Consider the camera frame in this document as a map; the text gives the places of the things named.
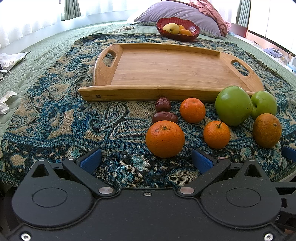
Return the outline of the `dull brownish orange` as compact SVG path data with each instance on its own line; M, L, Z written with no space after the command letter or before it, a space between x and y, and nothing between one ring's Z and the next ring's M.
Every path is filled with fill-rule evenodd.
M280 140L281 124L279 119L270 113L259 115L253 124L253 139L263 148L272 148Z

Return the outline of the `small tangerine with stem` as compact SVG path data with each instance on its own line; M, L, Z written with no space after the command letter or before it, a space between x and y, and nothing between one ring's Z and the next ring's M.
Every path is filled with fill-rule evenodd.
M231 133L224 122L215 120L204 127L203 137L209 147L222 149L230 142Z

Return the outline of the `large bright orange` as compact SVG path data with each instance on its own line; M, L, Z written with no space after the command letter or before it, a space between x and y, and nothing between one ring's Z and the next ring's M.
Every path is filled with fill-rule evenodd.
M145 136L147 148L157 157L176 156L185 143L185 135L176 123L162 120L154 123Z

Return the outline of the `small green apple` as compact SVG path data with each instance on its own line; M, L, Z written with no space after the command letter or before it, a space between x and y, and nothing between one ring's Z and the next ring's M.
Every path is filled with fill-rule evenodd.
M255 92L255 94L251 97L251 101L253 104L251 117L254 120L256 120L259 115L264 113L275 115L278 110L276 99L267 91Z

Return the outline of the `small round tangerine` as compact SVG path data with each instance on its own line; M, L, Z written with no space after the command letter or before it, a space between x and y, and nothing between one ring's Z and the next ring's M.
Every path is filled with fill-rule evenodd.
M199 99L191 97L181 103L180 114L188 123L199 123L206 115L206 108Z

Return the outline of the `large green apple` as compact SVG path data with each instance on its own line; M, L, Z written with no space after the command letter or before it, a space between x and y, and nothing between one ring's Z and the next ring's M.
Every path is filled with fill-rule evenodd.
M215 100L218 117L229 126L238 126L251 114L251 98L239 86L229 86L220 91Z

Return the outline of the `red date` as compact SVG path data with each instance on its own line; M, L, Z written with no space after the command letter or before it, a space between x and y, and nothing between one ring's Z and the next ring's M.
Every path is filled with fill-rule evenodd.
M152 123L156 123L158 121L172 121L174 123L178 122L178 117L171 112L167 111L158 111L152 117Z
M171 111L171 102L168 98L162 96L156 100L156 111Z

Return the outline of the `blue paisley throw cloth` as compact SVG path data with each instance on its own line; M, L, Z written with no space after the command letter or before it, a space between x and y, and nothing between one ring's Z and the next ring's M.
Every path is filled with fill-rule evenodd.
M295 171L295 163L281 153L295 147L295 90L264 62L232 42L198 39L193 46L223 51L244 60L261 77L265 89L275 96L282 137L275 147L263 149L252 138L253 120L231 129L231 141L222 150L208 147L203 127L217 120L214 105L206 104L200 124L179 120L185 144L178 156L161 159L145 145L152 123L152 101L86 102L78 89L92 82L92 70L100 52L117 43L165 43L155 34L94 34L73 43L24 94L1 141L1 178L18 186L41 158L59 163L99 148L102 163L94 175L121 187L180 187L198 176L191 152L199 148L211 156L234 163L254 159L267 176L278 181Z

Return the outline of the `lilac cloth on floor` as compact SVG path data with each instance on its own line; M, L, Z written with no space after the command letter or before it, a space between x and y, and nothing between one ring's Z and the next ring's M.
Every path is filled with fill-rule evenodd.
M274 58L281 58L283 56L281 51L279 51L275 48L265 48L263 51L265 53L269 54L270 56L273 56Z

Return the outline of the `wooden serving tray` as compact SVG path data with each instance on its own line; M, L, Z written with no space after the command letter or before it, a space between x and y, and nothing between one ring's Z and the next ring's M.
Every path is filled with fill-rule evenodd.
M231 85L249 95L263 90L259 76L233 55L176 44L122 43L100 53L93 84L80 87L79 93L86 101L148 101L165 96L210 102Z

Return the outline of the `white paper bag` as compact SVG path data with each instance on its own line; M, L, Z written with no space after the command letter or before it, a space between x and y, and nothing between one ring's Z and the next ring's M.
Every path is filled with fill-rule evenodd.
M1 53L0 54L1 72L10 71L14 66L16 66L21 61L23 61L29 53L30 51L25 53L11 54L11 55L6 53Z

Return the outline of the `yellow mango in bowl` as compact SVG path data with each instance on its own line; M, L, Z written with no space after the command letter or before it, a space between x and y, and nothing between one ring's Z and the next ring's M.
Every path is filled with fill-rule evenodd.
M167 31L170 34L178 35L180 29L179 29L179 27L178 27L177 24L175 24L175 23L168 23L168 24L166 24L166 25L163 26L163 30L164 31Z

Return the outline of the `green curtain right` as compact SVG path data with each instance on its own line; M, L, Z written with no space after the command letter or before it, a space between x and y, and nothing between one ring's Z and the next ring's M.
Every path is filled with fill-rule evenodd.
M251 0L240 0L237 15L236 24L247 28L249 23L251 9Z

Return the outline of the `green curtain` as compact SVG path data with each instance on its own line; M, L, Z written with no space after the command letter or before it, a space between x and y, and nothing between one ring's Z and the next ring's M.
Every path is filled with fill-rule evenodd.
M237 15L236 24L247 28L249 23L251 9L251 0L240 0Z
M81 16L79 0L64 0L62 1L63 11L61 15L62 21L71 20Z

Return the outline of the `pink blanket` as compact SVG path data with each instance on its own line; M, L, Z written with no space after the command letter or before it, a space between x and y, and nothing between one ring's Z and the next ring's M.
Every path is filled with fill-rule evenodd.
M231 29L231 23L224 21L222 16L209 1L189 1L189 5L198 9L199 12L205 16L212 18L217 23L221 36L227 36L227 33Z

